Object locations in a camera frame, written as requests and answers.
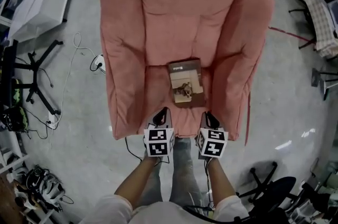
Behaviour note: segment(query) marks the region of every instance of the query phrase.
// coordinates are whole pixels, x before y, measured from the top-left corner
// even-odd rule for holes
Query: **red cord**
[[[270,30],[273,30],[273,31],[282,32],[282,33],[291,35],[291,36],[293,36],[293,37],[295,37],[295,38],[304,40],[304,41],[306,41],[306,42],[310,41],[310,40],[307,39],[307,38],[301,37],[301,36],[299,36],[299,35],[296,35],[296,34],[293,34],[293,33],[290,33],[290,32],[283,31],[283,30],[281,30],[281,29],[279,29],[279,28],[276,28],[276,27],[269,27],[269,29],[270,29]]]

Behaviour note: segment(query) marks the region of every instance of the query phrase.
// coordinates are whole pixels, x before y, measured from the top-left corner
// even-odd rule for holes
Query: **concrete floor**
[[[290,15],[288,10],[299,7],[296,0],[276,0],[271,26],[311,38],[302,13]],[[27,59],[27,51],[36,48],[37,56],[56,38],[64,46],[54,51],[53,58],[43,67],[54,84],[41,73],[42,87],[54,106],[61,105],[62,88],[74,52],[73,35],[81,32],[82,44],[101,53],[99,0],[72,0],[68,22],[42,35],[36,42],[23,43],[20,57]],[[311,68],[323,67],[322,58],[311,47],[298,50],[303,41],[269,30],[266,46],[251,91],[251,122],[249,142],[245,147],[246,119],[240,138],[229,142],[221,159],[222,166],[236,189],[248,182],[252,166],[261,166],[263,174],[267,163],[279,163],[275,178],[294,176],[297,185],[309,176],[312,163],[321,150],[322,139],[333,124],[328,122],[330,108],[334,107],[332,93],[322,101],[318,88],[312,88]],[[116,141],[110,131],[105,76],[90,72],[93,59],[88,50],[78,51],[64,94],[63,116],[60,125],[48,139],[41,140],[32,133],[29,140],[23,136],[24,146],[31,155],[31,164],[49,168],[64,183],[73,205],[63,205],[65,213],[74,222],[83,218],[97,200],[113,193],[123,179],[135,168],[138,160],[130,155],[124,140]],[[23,80],[31,74],[19,73]],[[48,111],[37,96],[26,108],[48,120]],[[30,129],[45,134],[45,127],[30,116]],[[144,152],[141,137],[128,139],[130,149],[137,155]],[[206,190],[203,161],[192,150],[194,171],[202,191]],[[161,170],[162,194],[168,199],[171,190],[172,164],[163,164]]]

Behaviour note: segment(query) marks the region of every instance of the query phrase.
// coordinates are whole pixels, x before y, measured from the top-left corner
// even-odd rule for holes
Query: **book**
[[[203,107],[205,96],[200,60],[173,62],[168,67],[175,104],[181,108]]]

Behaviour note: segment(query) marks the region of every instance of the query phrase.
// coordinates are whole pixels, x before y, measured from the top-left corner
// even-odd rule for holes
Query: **plaid cloth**
[[[310,12],[316,31],[316,50],[320,56],[338,54],[338,39],[334,37],[334,25],[327,7],[321,0],[303,0]]]

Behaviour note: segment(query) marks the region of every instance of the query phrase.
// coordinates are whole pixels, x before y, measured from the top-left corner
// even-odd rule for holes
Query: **pink armchair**
[[[195,136],[211,113],[235,140],[274,0],[100,0],[101,42],[115,139],[142,134],[168,107],[175,134]],[[173,103],[167,64],[200,58],[205,107]]]

